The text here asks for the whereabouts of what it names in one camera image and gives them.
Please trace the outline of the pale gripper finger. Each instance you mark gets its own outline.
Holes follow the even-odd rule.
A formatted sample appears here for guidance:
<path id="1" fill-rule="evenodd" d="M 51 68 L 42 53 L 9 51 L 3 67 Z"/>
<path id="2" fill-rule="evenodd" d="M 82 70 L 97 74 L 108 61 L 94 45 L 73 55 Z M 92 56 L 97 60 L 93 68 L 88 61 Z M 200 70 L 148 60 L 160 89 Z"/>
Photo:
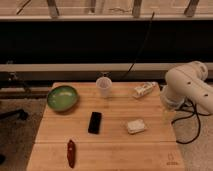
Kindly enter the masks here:
<path id="1" fill-rule="evenodd" d="M 163 118 L 165 124 L 170 124 L 174 118 L 174 112 L 171 110 L 164 109 L 163 110 Z"/>

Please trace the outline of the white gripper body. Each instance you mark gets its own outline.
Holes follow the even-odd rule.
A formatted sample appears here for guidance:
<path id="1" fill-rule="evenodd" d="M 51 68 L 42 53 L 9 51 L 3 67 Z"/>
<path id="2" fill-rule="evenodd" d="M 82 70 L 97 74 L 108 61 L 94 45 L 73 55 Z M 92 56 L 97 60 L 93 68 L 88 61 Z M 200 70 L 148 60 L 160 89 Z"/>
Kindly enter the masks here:
<path id="1" fill-rule="evenodd" d="M 183 104 L 184 97 L 178 95 L 174 90 L 166 85 L 160 92 L 160 100 L 168 110 L 175 110 Z"/>

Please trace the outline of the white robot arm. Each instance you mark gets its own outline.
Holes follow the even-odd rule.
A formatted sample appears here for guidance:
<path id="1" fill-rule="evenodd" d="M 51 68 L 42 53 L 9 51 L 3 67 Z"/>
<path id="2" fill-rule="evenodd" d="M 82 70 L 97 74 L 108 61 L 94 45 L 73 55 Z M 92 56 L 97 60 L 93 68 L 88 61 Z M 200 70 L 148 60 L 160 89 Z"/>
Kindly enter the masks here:
<path id="1" fill-rule="evenodd" d="M 166 85 L 160 92 L 165 109 L 178 109 L 185 99 L 189 99 L 213 114 L 213 87 L 205 83 L 207 76 L 208 68 L 200 61 L 168 70 L 165 74 Z"/>

